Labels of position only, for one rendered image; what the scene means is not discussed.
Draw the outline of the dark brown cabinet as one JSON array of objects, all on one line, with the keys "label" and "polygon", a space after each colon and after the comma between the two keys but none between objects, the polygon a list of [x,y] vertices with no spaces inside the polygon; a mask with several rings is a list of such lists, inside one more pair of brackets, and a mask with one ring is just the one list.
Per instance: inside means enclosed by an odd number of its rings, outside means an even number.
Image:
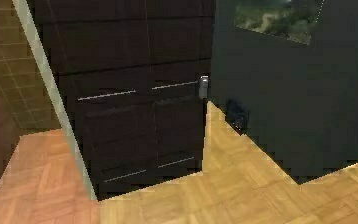
[{"label": "dark brown cabinet", "polygon": [[26,0],[98,200],[202,169],[216,0]]}]

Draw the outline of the window with green view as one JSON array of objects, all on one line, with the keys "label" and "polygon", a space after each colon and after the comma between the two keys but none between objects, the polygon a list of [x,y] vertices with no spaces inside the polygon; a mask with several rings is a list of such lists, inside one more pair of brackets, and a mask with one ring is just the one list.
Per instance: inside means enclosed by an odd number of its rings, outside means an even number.
[{"label": "window with green view", "polygon": [[325,0],[236,0],[234,25],[309,45]]}]

